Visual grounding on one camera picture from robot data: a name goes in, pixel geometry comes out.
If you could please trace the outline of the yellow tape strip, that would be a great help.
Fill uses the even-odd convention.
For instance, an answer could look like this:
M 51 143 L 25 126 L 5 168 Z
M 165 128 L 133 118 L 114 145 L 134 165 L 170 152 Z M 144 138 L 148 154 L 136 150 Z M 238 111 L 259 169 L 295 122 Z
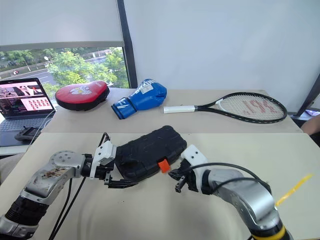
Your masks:
M 310 173 L 304 176 L 298 181 L 298 183 L 293 186 L 286 194 L 284 194 L 276 203 L 275 206 L 279 207 L 286 199 L 293 195 L 303 184 L 305 184 L 309 179 L 311 179 L 314 174 Z

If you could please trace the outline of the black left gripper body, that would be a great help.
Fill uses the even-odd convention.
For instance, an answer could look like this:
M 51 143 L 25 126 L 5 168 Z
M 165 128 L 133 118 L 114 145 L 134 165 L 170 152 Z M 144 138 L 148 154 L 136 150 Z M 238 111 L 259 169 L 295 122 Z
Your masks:
M 95 169 L 94 177 L 103 180 L 105 185 L 110 185 L 112 182 L 111 172 L 114 170 L 115 162 L 111 161 L 106 165 L 99 165 Z

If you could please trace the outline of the black white tennis racket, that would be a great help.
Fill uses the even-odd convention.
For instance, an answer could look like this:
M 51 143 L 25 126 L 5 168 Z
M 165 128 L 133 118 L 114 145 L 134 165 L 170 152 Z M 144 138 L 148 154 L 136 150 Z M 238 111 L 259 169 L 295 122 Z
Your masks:
M 283 121 L 287 109 L 276 99 L 255 92 L 234 92 L 203 105 L 165 106 L 164 114 L 209 112 L 243 122 L 274 124 Z

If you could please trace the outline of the black window pillar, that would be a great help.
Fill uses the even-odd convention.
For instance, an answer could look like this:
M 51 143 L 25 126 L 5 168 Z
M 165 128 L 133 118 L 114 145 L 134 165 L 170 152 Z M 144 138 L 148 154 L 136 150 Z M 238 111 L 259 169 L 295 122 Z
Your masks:
M 116 0 L 116 2 L 117 2 L 118 13 L 119 13 L 122 38 L 124 43 L 123 54 L 124 54 L 124 61 L 125 61 L 126 71 L 128 76 L 128 84 L 131 89 L 135 89 L 138 87 L 138 80 L 137 80 L 133 44 L 132 44 L 130 29 L 127 21 L 127 14 L 125 10 L 125 3 L 124 3 L 124 0 Z

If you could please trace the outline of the black slanted stand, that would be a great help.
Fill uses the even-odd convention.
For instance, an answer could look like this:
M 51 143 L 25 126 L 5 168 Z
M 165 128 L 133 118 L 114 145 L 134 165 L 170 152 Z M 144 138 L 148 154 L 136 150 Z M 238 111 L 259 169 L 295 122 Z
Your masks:
M 320 74 L 318 75 L 316 81 L 314 82 L 310 92 L 308 93 L 302 106 L 298 110 L 296 116 L 300 117 L 303 114 L 303 112 L 314 103 L 314 101 L 319 95 L 320 95 Z

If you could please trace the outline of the red boxing focus pad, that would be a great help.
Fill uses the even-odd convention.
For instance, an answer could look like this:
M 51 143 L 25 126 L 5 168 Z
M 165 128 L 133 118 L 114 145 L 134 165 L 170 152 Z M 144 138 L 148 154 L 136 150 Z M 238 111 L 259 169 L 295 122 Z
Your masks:
M 64 86 L 55 93 L 55 99 L 57 104 L 64 109 L 88 111 L 105 101 L 109 93 L 107 83 L 96 80 Z

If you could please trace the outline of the bystander person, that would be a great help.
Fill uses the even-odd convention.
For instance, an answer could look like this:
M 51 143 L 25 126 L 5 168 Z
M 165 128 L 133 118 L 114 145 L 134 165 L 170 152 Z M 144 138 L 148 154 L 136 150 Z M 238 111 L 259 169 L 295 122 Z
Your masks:
M 301 130 L 309 135 L 312 140 L 320 147 L 320 115 L 317 115 L 306 121 Z

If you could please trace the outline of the black plastic tool case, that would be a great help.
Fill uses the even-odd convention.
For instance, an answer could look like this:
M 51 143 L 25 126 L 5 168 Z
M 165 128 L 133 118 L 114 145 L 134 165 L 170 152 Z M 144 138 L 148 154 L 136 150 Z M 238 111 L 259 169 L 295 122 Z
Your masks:
M 170 125 L 131 140 L 116 149 L 115 165 L 120 174 L 140 182 L 170 166 L 187 148 L 187 141 Z

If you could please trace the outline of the blue boxing glove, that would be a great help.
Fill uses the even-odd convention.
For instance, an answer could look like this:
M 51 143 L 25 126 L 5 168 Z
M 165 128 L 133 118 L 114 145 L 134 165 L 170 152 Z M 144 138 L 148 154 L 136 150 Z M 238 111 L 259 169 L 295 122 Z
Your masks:
M 129 96 L 115 102 L 111 108 L 120 120 L 127 119 L 138 111 L 159 107 L 167 97 L 167 88 L 147 78 Z

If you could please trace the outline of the white roller window blind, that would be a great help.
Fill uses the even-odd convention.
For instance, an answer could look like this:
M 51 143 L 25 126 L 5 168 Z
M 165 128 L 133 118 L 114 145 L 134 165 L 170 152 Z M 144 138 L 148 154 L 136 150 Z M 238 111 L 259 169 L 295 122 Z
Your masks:
M 0 0 L 0 51 L 122 46 L 116 0 Z

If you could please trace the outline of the open dark laptop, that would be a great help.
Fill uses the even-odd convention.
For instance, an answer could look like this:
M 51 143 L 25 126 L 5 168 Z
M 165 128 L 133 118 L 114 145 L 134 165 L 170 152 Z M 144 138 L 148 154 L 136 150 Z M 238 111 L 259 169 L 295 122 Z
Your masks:
M 0 147 L 30 144 L 55 112 L 38 78 L 0 81 Z

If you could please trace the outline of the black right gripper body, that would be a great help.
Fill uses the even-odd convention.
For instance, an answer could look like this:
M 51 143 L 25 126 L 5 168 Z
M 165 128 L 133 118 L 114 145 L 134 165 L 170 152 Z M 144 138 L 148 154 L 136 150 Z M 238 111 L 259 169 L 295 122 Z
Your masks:
M 191 165 L 186 159 L 182 160 L 180 167 L 177 169 L 185 173 L 185 180 L 178 181 L 175 186 L 175 191 L 180 193 L 185 184 L 188 185 L 188 189 L 194 192 L 198 192 L 197 177 L 194 170 L 198 167 L 198 164 Z

